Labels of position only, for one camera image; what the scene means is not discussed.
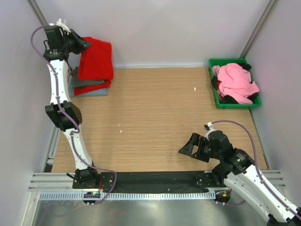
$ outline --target red cloth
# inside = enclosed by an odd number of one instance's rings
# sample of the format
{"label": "red cloth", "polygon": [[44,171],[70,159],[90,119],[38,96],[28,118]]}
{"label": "red cloth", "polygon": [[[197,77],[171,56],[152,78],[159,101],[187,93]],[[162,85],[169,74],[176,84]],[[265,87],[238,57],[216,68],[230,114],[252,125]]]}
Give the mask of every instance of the red cloth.
{"label": "red cloth", "polygon": [[79,62],[79,80],[107,80],[104,84],[74,88],[74,95],[80,95],[97,89],[107,88],[114,76],[112,65],[112,45],[109,42],[91,37],[83,37],[92,46],[81,53]]}

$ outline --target metal floor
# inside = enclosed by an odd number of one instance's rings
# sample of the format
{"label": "metal floor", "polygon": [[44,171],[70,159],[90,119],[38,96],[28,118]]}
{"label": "metal floor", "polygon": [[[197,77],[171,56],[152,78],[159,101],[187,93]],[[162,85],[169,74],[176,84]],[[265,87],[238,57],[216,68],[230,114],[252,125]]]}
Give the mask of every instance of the metal floor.
{"label": "metal floor", "polygon": [[[231,203],[242,199],[232,192]],[[83,206],[82,201],[39,201],[33,226],[266,226],[249,205],[226,207],[213,200],[111,201]]]}

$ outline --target pink towel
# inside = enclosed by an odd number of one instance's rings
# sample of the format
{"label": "pink towel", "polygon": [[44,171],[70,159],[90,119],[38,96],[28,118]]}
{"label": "pink towel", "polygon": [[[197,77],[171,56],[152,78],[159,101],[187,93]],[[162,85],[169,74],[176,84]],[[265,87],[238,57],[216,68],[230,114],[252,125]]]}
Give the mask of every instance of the pink towel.
{"label": "pink towel", "polygon": [[251,84],[251,74],[247,70],[235,63],[215,66],[213,70],[217,80],[221,81],[218,89],[222,97],[229,95],[239,104],[253,104],[248,96],[258,93],[259,88],[255,82]]}

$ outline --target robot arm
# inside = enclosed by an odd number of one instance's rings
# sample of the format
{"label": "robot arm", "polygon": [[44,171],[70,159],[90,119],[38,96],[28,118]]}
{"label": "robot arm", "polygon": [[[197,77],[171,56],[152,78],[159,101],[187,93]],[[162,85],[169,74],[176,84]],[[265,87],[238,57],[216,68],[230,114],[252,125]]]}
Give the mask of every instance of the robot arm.
{"label": "robot arm", "polygon": [[52,95],[50,105],[45,107],[45,111],[55,126],[60,128],[68,139],[76,166],[75,177],[73,179],[81,185],[94,187],[98,185],[99,176],[97,170],[88,166],[93,165],[93,162],[87,152],[81,132],[81,112],[71,102],[68,91],[68,75],[70,72],[68,66],[69,53],[79,54],[90,47],[91,43],[79,37],[72,29],[63,24],[61,20],[58,20],[56,25],[50,24],[46,26],[44,30],[49,46],[49,49],[45,50],[44,58],[52,66],[48,65]]}
{"label": "robot arm", "polygon": [[[301,217],[301,209],[265,178],[254,165],[254,160],[245,151],[233,148],[228,137],[215,130],[212,123],[208,123],[205,129],[204,137],[192,134],[179,153],[205,162],[210,158],[218,159],[220,163],[212,170],[216,183],[237,192],[259,212],[268,226],[300,226],[300,218],[292,212]],[[198,146],[198,151],[192,154],[194,145]]]}

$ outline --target wooden surface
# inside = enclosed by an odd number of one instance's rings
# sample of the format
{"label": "wooden surface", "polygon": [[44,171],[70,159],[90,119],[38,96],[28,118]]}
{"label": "wooden surface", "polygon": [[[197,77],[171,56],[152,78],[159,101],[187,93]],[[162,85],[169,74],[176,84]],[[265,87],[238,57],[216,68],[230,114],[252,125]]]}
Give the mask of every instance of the wooden surface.
{"label": "wooden surface", "polygon": [[[115,171],[211,170],[209,163],[178,153],[193,132],[209,121],[234,120],[255,139],[261,169],[266,163],[248,110],[214,105],[207,68],[119,69],[106,97],[74,97],[83,115],[82,132],[95,166]],[[230,123],[215,126],[234,147],[253,157],[246,132]],[[52,172],[73,172],[74,158],[63,134]]]}

